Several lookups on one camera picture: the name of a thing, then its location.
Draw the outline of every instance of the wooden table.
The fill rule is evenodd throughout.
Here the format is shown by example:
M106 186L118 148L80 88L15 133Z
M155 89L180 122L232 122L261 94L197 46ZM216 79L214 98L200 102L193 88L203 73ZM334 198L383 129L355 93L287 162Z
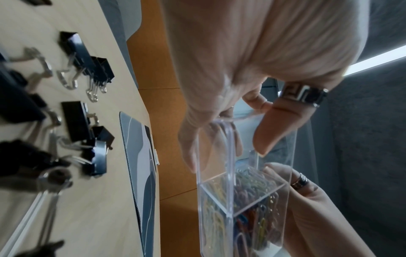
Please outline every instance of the wooden table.
M150 126L148 112L124 62L97 0L52 0L52 6L31 6L20 0L0 1L0 46L9 57L23 55L24 47L36 47L51 63L52 69L66 67L68 58L57 44L60 31L78 32L91 55L107 58L115 78L107 94L99 93L99 102L91 103L85 93L88 77L81 75L77 90L65 89L54 76L43 79L37 92L61 116L60 102L86 102L91 113L99 116L115 136L114 149L107 156L108 172L95 179L80 175L71 166L74 185L67 189L58 206L51 240L65 240L58 256L142 256L137 217L129 181L119 112L124 111ZM13 63L9 67L28 77L42 72L37 60ZM32 139L39 128L35 145L48 146L46 119L43 124L9 124L0 120L0 141ZM59 128L67 135L66 124ZM77 154L59 148L60 155ZM160 256L158 174L155 201L154 256ZM0 247L8 240L35 195L0 189ZM46 208L42 208L21 250L36 245Z

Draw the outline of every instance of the hand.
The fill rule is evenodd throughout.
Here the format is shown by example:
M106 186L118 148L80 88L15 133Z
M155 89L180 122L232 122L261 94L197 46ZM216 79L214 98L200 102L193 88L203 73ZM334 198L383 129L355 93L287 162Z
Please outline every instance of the hand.
M333 89L367 38L367 0L161 0L187 112L178 138L195 170L199 128L242 99L267 111L253 144L262 155L315 108L260 95L267 77Z
M264 172L292 172L291 182L299 172L279 163L266 163ZM283 246L292 257L375 256L355 232L327 194L316 184L299 189L290 187Z

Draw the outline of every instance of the transparent plastic box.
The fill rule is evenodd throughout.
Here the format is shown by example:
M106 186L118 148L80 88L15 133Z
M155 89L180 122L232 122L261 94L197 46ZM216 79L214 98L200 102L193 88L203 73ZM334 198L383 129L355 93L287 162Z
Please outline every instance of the transparent plastic box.
M200 252L204 257L272 257L283 245L296 132L261 158L252 138L263 114L218 118L198 137Z

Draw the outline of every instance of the white light strip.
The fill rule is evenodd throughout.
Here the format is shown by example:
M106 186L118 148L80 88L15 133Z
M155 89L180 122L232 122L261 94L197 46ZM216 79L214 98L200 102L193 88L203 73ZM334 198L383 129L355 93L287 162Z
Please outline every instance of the white light strip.
M389 52L377 55L375 57L369 58L367 60L361 61L359 63L353 64L348 67L347 71L344 73L344 76L348 76L357 72L361 72L366 69L376 67L381 64L388 63L406 56L406 46L396 48Z

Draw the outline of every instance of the mouse pad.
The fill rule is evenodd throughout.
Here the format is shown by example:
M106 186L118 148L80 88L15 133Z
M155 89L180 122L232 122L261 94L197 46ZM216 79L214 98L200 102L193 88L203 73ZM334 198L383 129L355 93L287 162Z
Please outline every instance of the mouse pad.
M151 133L149 127L123 112L120 112L120 125L143 253L152 257L156 170Z

